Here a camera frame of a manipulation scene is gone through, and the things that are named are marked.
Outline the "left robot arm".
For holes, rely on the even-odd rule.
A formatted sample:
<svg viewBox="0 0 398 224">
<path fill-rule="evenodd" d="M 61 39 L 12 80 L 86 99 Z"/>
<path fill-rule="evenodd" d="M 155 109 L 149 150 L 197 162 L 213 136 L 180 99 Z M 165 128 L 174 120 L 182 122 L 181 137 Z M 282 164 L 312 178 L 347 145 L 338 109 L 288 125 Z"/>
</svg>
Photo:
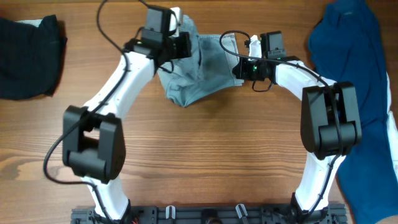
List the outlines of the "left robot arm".
<svg viewBox="0 0 398 224">
<path fill-rule="evenodd" d="M 133 223 L 119 174 L 126 158 L 123 120 L 163 64 L 191 56 L 179 7 L 150 5 L 144 27 L 119 47 L 121 59 L 100 91 L 63 115 L 63 164 L 87 185 L 95 201 L 88 223 Z"/>
</svg>

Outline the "light blue denim shorts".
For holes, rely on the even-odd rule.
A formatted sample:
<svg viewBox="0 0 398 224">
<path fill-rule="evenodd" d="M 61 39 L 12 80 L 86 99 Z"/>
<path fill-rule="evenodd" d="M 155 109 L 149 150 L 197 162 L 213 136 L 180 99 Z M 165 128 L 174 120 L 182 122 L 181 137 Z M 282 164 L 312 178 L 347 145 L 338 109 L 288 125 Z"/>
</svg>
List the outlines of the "light blue denim shorts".
<svg viewBox="0 0 398 224">
<path fill-rule="evenodd" d="M 186 107 L 219 90 L 244 83 L 232 73 L 239 59 L 224 51 L 238 51 L 234 34 L 199 34 L 187 15 L 181 30 L 190 34 L 192 56 L 167 62 L 157 70 L 167 99 Z"/>
</svg>

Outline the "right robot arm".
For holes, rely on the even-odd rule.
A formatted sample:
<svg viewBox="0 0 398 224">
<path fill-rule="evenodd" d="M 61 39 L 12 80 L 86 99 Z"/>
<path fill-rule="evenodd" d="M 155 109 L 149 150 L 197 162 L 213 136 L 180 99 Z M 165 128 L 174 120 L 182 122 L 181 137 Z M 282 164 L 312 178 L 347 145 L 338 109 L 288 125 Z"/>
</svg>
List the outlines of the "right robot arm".
<svg viewBox="0 0 398 224">
<path fill-rule="evenodd" d="M 240 55 L 233 74 L 252 82 L 270 80 L 301 101 L 300 136 L 307 150 L 300 185 L 292 195 L 289 218 L 295 223 L 326 218 L 336 172 L 362 138 L 356 90 L 350 82 L 322 77 L 297 57 L 286 55 L 282 33 L 248 36 L 248 55 Z"/>
</svg>

